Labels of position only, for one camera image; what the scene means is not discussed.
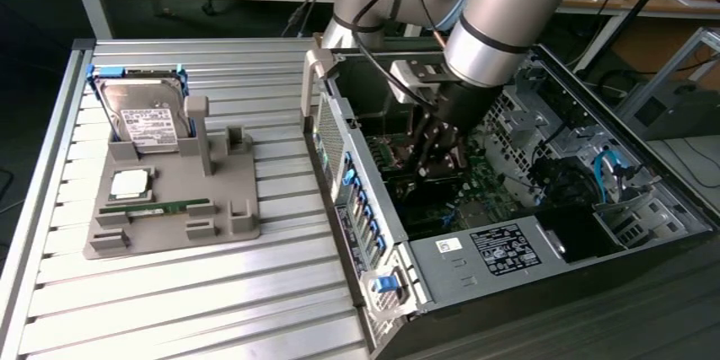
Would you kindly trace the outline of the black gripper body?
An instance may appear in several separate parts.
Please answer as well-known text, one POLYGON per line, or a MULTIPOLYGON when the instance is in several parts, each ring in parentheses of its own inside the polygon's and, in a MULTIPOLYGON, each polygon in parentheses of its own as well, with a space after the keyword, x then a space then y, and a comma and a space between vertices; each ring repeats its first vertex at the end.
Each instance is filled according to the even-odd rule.
POLYGON ((466 82, 443 83, 436 96, 435 117, 460 133, 482 121, 500 96, 503 87, 478 87, 466 82))

